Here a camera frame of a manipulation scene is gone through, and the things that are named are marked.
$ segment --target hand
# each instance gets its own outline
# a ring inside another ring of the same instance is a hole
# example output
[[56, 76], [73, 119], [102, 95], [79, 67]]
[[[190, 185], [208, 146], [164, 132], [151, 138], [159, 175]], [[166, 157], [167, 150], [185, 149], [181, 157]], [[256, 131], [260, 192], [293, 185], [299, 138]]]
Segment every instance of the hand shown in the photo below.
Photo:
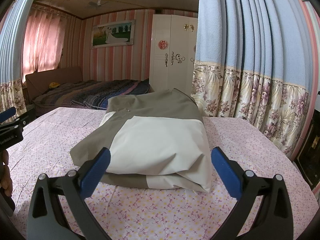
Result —
[[0, 178], [0, 187], [4, 189], [4, 193], [11, 197], [12, 195], [12, 179], [10, 178], [10, 170], [9, 170], [9, 154], [7, 150], [4, 150], [2, 153], [2, 161], [4, 162], [4, 172], [2, 178]]

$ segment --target ornate door handle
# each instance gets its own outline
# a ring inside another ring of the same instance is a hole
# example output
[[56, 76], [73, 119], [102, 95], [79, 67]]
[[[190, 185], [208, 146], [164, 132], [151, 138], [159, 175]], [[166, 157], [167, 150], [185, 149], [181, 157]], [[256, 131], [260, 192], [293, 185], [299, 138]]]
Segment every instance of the ornate door handle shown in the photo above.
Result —
[[186, 58], [185, 57], [181, 57], [180, 54], [176, 54], [174, 55], [174, 53], [171, 53], [171, 65], [173, 65], [173, 61], [176, 60], [178, 61], [178, 64], [182, 63], [182, 61], [184, 61]]
[[165, 54], [164, 63], [165, 63], [165, 66], [168, 67], [168, 53]]

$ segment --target ceiling fan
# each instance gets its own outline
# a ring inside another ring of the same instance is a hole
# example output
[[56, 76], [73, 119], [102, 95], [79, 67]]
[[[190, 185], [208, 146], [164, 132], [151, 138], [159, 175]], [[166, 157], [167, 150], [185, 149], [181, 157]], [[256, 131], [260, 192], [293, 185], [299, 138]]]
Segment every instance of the ceiling fan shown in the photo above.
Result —
[[98, 0], [97, 2], [89, 2], [89, 7], [94, 7], [96, 9], [100, 8], [101, 6], [103, 6], [104, 4], [106, 4], [108, 1], [101, 3], [102, 0]]

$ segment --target yellow plush toy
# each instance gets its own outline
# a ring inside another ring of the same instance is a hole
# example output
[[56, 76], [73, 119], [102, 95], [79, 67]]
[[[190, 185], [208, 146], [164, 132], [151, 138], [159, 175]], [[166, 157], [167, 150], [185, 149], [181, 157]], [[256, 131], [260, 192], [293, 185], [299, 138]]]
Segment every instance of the yellow plush toy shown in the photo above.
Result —
[[59, 83], [52, 82], [52, 83], [50, 83], [49, 88], [57, 88], [58, 86], [60, 86]]

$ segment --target white picture frame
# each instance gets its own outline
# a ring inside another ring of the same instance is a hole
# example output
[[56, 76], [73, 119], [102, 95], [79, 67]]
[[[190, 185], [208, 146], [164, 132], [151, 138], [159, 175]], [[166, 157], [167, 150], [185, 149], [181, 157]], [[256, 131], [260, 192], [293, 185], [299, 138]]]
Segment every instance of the white picture frame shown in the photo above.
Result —
[[135, 20], [126, 20], [93, 26], [91, 49], [133, 45], [134, 25]]

